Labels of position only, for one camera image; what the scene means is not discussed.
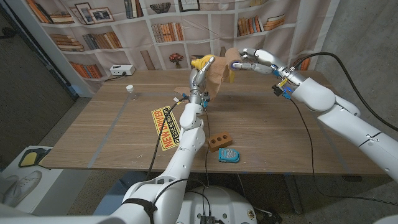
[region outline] toy brick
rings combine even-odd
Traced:
[[[226,132],[214,134],[210,136],[210,151],[216,152],[221,147],[227,147],[232,145],[232,137]]]

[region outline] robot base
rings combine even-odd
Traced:
[[[203,187],[193,190],[202,194]],[[186,192],[180,215],[176,224],[197,223],[200,224],[200,217],[203,216],[202,195]],[[211,186],[205,189],[204,195],[210,202],[211,216],[216,222],[229,224],[256,224],[256,214],[251,204],[240,194],[224,187]],[[209,216],[209,206],[205,202],[205,214]]]

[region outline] bookshelf backdrop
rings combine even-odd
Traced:
[[[319,52],[339,0],[21,0],[79,75],[98,91],[114,64],[175,70],[169,55],[265,49],[286,64]],[[301,69],[313,69],[316,58]]]

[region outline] white box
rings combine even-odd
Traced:
[[[133,65],[112,65],[110,68],[112,75],[122,75],[126,72],[126,75],[132,75],[136,68]]]

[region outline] shoe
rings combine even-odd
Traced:
[[[19,177],[17,175],[11,175],[7,178],[3,178],[2,174],[0,174],[0,202],[2,203],[4,198],[4,193],[7,192],[8,189],[14,188],[17,184]]]
[[[15,187],[11,187],[4,194],[3,204],[10,207],[15,207],[19,202],[22,201],[29,193],[31,193],[37,184],[39,184],[42,178],[40,171],[33,171],[31,174],[22,178],[15,184]]]

